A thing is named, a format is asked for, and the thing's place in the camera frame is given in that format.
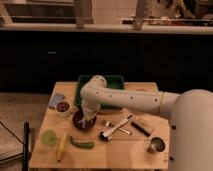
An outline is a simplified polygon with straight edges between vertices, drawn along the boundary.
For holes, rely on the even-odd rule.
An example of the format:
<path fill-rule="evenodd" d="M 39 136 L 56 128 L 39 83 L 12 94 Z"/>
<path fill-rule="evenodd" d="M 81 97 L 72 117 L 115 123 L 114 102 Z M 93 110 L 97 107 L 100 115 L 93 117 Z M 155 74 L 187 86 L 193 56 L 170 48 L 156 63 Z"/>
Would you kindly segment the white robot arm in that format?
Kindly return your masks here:
<path fill-rule="evenodd" d="M 80 90 L 86 119 L 102 104 L 158 115 L 169 121 L 168 171 L 213 171 L 213 92 L 192 89 L 181 94 L 111 89 L 101 75 Z"/>

